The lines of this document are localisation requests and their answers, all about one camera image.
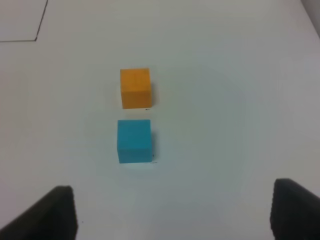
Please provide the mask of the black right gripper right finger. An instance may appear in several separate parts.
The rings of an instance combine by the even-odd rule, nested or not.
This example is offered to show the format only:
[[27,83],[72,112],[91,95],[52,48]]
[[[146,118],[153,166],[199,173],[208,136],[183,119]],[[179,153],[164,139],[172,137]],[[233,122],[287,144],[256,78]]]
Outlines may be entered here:
[[320,198],[292,179],[278,178],[269,221],[276,240],[318,240]]

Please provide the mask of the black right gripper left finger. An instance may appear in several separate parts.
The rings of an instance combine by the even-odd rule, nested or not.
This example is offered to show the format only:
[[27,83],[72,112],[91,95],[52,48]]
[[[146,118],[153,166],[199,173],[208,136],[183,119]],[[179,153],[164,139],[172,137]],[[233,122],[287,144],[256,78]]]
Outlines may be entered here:
[[2,240],[74,240],[78,220],[71,186],[56,186],[0,229]]

